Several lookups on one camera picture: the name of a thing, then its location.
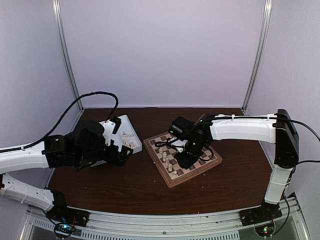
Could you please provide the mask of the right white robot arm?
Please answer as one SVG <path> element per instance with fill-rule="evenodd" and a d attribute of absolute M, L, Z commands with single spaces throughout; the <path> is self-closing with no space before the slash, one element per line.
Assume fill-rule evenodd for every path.
<path fill-rule="evenodd" d="M 274 167 L 264 195 L 256 210 L 259 220 L 275 212 L 289 177 L 299 161 L 299 135 L 288 112 L 279 109 L 267 115 L 203 114 L 197 121 L 177 117 L 169 127 L 173 138 L 166 145 L 178 151 L 178 163 L 189 168 L 213 141 L 248 140 L 275 144 Z"/>

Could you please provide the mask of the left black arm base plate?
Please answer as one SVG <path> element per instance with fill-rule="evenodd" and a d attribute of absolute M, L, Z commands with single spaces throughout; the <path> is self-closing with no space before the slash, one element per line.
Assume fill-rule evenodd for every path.
<path fill-rule="evenodd" d="M 46 212 L 46 215 L 54 221 L 67 223 L 73 226 L 86 227 L 90 213 L 85 210 L 70 208 L 68 206 L 54 205 Z"/>

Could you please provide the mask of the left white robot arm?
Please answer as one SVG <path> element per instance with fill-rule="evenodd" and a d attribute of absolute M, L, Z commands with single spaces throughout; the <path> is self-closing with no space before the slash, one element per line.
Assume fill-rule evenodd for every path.
<path fill-rule="evenodd" d="M 117 139 L 120 118 L 79 121 L 66 135 L 49 135 L 25 146 L 0 151 L 0 195 L 52 212 L 61 222 L 72 218 L 63 193 L 21 182 L 9 173 L 26 169 L 74 167 L 80 171 L 98 162 L 123 166 L 133 149 Z"/>

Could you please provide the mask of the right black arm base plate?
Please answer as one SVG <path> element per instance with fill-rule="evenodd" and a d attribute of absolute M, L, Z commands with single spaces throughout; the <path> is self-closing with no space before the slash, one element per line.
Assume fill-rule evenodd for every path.
<path fill-rule="evenodd" d="M 268 222 L 283 216 L 279 204 L 262 204 L 258 207 L 241 210 L 238 214 L 242 226 Z"/>

